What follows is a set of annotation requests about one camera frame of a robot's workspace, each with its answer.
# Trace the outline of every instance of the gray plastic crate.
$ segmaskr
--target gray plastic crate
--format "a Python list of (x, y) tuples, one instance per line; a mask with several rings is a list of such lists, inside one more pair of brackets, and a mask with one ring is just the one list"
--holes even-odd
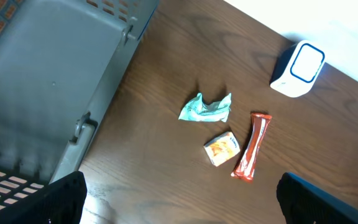
[(78, 169), (157, 3), (0, 0), (0, 168)]

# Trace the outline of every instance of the white backdrop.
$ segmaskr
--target white backdrop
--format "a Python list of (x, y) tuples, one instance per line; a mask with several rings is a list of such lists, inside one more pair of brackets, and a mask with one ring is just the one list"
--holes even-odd
[(284, 37), (311, 40), (358, 81), (358, 1), (225, 0)]

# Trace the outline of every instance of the red wrapper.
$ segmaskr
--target red wrapper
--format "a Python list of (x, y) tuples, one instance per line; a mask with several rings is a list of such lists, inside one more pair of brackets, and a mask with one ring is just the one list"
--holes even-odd
[(251, 114), (252, 136), (248, 143), (247, 149), (242, 156), (240, 163), (231, 173), (232, 177), (252, 182), (254, 179), (255, 162), (259, 152), (259, 147), (265, 136), (267, 126), (272, 116), (260, 113)]

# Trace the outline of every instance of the brown wooden surface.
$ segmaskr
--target brown wooden surface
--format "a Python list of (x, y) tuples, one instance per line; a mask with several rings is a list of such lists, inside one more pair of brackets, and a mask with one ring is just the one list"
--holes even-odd
[[(83, 223), (284, 223), (275, 196), (284, 172), (358, 208), (358, 83), (325, 65), (313, 89), (269, 87), (290, 42), (223, 1), (161, 1), (84, 159)], [(232, 93), (227, 123), (179, 121), (200, 91)], [(214, 167), (203, 144), (231, 129), (242, 148), (250, 112), (273, 120), (254, 183)]]

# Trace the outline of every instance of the red snack bar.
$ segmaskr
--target red snack bar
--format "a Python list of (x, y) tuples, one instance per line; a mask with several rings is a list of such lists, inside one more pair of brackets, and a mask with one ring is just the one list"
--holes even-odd
[(255, 162), (259, 152), (259, 147), (271, 119), (272, 116), (270, 115), (261, 113), (251, 114), (252, 136), (240, 163), (231, 173), (232, 177), (252, 182), (254, 179)]

